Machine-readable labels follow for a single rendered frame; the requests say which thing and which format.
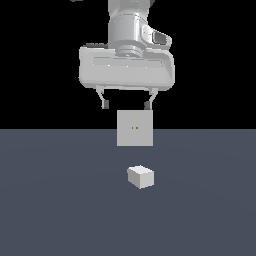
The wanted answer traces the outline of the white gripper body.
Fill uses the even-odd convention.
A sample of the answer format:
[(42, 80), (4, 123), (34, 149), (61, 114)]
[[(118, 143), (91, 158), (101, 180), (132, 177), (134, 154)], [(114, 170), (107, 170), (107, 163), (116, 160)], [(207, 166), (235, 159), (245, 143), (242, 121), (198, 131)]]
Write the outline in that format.
[(117, 57), (114, 49), (79, 49), (79, 81), (86, 88), (169, 90), (175, 82), (174, 59), (167, 50), (147, 48), (141, 58)]

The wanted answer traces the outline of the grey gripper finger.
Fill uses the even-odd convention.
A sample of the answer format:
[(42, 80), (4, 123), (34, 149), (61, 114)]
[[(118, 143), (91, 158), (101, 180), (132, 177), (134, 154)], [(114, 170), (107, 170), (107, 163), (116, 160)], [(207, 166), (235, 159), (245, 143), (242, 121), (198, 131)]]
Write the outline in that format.
[(96, 92), (97, 92), (97, 94), (99, 95), (99, 97), (100, 97), (100, 99), (101, 99), (101, 102), (102, 102), (102, 109), (109, 109), (109, 100), (106, 100), (106, 99), (103, 97), (103, 94), (104, 94), (104, 87), (103, 87), (103, 86), (96, 85)]
[(157, 88), (152, 88), (152, 90), (150, 91), (150, 98), (148, 101), (144, 102), (144, 109), (145, 110), (152, 110), (152, 104), (154, 99), (156, 98), (158, 94), (158, 89)]

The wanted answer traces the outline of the white charger block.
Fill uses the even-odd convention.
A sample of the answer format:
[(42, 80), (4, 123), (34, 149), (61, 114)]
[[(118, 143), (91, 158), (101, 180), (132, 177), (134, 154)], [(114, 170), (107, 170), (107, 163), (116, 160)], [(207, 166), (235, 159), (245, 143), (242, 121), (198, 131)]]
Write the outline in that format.
[(134, 166), (127, 169), (128, 181), (139, 189), (154, 185), (154, 172), (144, 166)]

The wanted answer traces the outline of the grey square wall socket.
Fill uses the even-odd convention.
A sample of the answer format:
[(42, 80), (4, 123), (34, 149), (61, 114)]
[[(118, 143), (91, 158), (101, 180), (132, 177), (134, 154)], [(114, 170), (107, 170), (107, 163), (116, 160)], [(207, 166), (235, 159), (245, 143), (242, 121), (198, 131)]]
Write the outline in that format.
[(153, 145), (153, 111), (152, 110), (118, 110), (117, 111), (117, 145), (118, 146), (152, 146)]

